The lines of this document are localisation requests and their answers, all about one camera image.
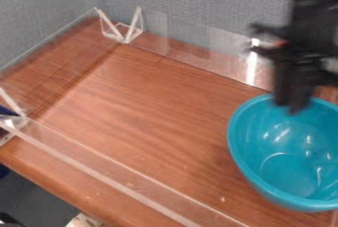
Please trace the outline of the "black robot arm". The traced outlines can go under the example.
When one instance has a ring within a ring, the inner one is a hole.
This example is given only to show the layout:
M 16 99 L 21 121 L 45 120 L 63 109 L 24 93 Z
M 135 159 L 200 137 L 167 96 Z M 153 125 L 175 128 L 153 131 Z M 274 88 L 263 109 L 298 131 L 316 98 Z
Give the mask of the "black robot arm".
M 316 87 L 338 86 L 338 73 L 324 66 L 338 58 L 338 0 L 291 0 L 286 25 L 254 23 L 251 30 L 282 40 L 251 50 L 274 63 L 275 105 L 296 114 Z

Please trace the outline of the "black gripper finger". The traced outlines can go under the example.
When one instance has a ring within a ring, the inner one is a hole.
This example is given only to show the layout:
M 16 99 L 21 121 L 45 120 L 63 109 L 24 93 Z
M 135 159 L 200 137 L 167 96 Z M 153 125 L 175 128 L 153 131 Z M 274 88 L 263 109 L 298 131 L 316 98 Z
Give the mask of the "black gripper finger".
M 291 106 L 291 82 L 292 64 L 288 62 L 276 62 L 274 70 L 274 94 L 275 104 L 280 107 Z
M 292 69 L 291 86 L 288 90 L 288 112 L 296 114 L 308 105 L 316 85 L 316 67 L 296 66 Z

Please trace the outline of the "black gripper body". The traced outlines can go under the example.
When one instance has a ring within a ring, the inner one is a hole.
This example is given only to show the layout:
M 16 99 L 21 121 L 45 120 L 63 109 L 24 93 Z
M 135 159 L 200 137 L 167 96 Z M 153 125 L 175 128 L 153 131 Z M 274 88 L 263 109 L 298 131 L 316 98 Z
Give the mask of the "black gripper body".
M 288 62 L 316 67 L 316 85 L 338 85 L 338 73 L 324 68 L 323 60 L 338 57 L 338 3 L 296 3 L 284 26 L 251 24 L 252 33 L 266 34 L 282 41 L 271 46 L 252 47 L 275 66 Z

